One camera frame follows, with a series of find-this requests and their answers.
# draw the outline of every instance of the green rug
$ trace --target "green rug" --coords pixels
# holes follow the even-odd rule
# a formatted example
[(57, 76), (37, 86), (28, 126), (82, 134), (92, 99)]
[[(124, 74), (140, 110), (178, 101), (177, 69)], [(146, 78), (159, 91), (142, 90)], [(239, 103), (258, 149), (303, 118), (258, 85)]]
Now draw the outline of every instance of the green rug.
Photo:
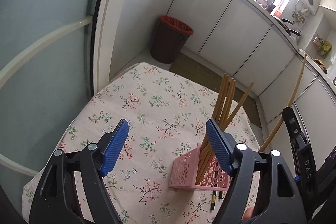
[[(181, 75), (193, 82), (203, 85), (215, 92), (219, 92), (222, 76), (201, 65), (197, 61), (179, 53), (169, 71)], [(236, 87), (234, 100), (239, 102), (244, 92)], [(243, 104), (250, 122), (261, 128), (259, 113), (255, 100), (248, 96)]]

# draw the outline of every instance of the trash can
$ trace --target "trash can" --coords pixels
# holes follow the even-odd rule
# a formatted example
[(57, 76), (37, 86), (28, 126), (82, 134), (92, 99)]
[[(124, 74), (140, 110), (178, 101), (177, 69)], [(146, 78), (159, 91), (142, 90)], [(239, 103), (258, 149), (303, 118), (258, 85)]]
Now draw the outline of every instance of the trash can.
[(169, 16), (161, 16), (152, 43), (152, 57), (161, 63), (173, 63), (193, 33), (193, 29), (182, 21)]

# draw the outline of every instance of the pink pen holder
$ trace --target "pink pen holder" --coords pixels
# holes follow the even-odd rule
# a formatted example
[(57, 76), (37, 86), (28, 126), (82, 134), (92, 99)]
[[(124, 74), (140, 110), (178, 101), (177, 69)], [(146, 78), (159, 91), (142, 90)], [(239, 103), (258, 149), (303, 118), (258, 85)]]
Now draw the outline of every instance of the pink pen holder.
[(173, 168), (169, 178), (169, 187), (194, 191), (194, 190), (216, 190), (227, 191), (229, 188), (229, 178), (227, 173), (221, 170), (216, 156), (213, 157), (210, 167), (205, 172), (201, 185), (196, 185), (197, 168), (200, 156), (201, 144), (174, 160)]

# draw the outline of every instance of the table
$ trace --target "table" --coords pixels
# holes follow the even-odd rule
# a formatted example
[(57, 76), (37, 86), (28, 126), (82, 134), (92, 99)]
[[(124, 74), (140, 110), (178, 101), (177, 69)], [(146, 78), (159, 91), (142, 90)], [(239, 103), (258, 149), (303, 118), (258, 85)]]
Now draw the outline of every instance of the table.
[[(139, 63), (96, 94), (68, 127), (56, 148), (83, 149), (113, 130), (120, 119), (129, 134), (115, 168), (104, 178), (106, 189), (124, 223), (211, 223), (221, 202), (210, 212), (211, 191), (168, 188), (174, 158), (202, 142), (217, 93), (147, 63)], [(237, 102), (232, 102), (231, 111)], [(252, 150), (259, 145), (241, 107), (226, 132)], [(43, 170), (23, 189), (22, 213), (28, 221), (34, 192)], [(247, 207), (257, 196), (255, 173)], [(80, 174), (76, 186), (83, 215), (93, 221)]]

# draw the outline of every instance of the cabinet door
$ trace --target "cabinet door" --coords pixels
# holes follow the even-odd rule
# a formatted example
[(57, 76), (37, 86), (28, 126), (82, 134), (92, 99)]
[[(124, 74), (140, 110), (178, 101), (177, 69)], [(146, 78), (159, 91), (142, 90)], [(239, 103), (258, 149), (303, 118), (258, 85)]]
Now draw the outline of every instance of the cabinet door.
[(332, 92), (316, 78), (309, 88), (295, 100), (310, 140), (316, 168), (336, 145), (336, 105)]
[(174, 0), (168, 15), (189, 25), (194, 34), (185, 46), (198, 53), (231, 0)]
[(270, 24), (242, 0), (232, 0), (199, 52), (234, 75), (263, 39)]
[(286, 41), (285, 37), (272, 27), (234, 77), (245, 86), (253, 81), (252, 90), (259, 96), (295, 55)]
[[(302, 60), (295, 56), (283, 72), (281, 72), (274, 82), (259, 96), (266, 122), (270, 122), (286, 107), (301, 67)], [(315, 77), (316, 75), (310, 70), (306, 63), (295, 98), (302, 94), (311, 82), (313, 82)]]
[[(277, 124), (280, 115), (274, 118), (271, 122), (267, 124), (268, 132), (271, 133), (274, 126)], [(292, 153), (292, 146), (289, 139), (289, 134), (286, 128), (285, 123), (283, 122), (280, 126), (278, 132), (274, 136), (273, 140), (270, 143), (272, 149), (280, 151), (281, 155), (285, 159), (288, 168), (292, 172), (293, 177), (295, 177), (295, 166)]]

